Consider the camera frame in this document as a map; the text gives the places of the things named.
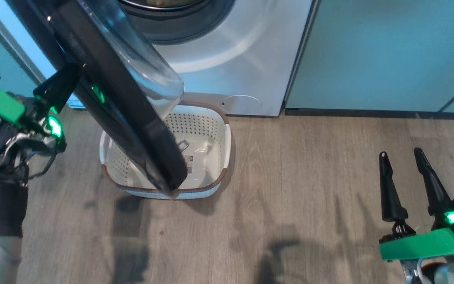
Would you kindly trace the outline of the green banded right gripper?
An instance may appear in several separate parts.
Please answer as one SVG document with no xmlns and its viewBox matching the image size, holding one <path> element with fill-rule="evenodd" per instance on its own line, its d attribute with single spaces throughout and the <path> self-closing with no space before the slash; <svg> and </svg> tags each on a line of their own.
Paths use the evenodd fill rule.
<svg viewBox="0 0 454 284">
<path fill-rule="evenodd" d="M 442 214 L 452 201 L 432 168 L 424 151 L 414 148 L 418 171 L 423 177 L 428 199 L 429 215 Z M 415 260 L 454 255 L 454 223 L 425 234 L 416 234 L 404 220 L 407 210 L 402 207 L 393 182 L 393 168 L 388 154 L 381 152 L 380 194 L 381 217 L 384 222 L 395 222 L 392 234 L 380 239 L 380 255 L 384 261 Z"/>
</svg>

